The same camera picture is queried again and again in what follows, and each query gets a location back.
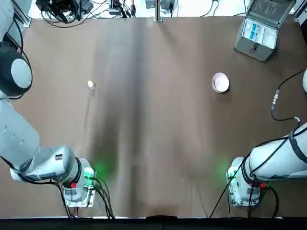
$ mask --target case lid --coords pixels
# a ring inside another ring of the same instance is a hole
[[[296,0],[252,0],[248,5],[247,17],[279,28]]]

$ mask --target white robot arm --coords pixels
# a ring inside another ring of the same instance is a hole
[[[306,85],[307,70],[303,77],[305,92]],[[306,131],[307,123],[287,136],[254,148],[247,158],[235,158],[226,172],[231,204],[248,206],[249,200],[252,206],[258,204],[261,182],[307,178]]]
[[[10,98],[32,86],[32,70],[23,56],[2,37],[13,22],[10,0],[0,1],[0,156],[14,180],[35,183],[53,179],[64,186],[69,207],[92,207],[94,170],[68,146],[41,147],[35,129],[13,108]]]

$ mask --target small white object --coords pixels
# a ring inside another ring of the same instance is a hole
[[[87,82],[87,85],[88,85],[88,87],[89,87],[91,90],[94,90],[94,89],[95,89],[95,84],[94,84],[94,82],[92,82],[91,80],[89,80],[89,81]]]
[[[223,93],[228,90],[229,80],[223,73],[216,73],[212,80],[213,90],[217,93]]]

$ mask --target label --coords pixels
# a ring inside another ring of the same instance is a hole
[[[56,155],[56,161],[62,160],[63,154]]]
[[[65,195],[68,195],[68,196],[77,195],[77,189],[75,189],[75,188],[72,188],[72,189],[65,188]]]

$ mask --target metal pole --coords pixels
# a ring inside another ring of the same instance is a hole
[[[155,0],[155,21],[162,21],[162,17],[160,14],[160,10],[161,10],[161,0]]]

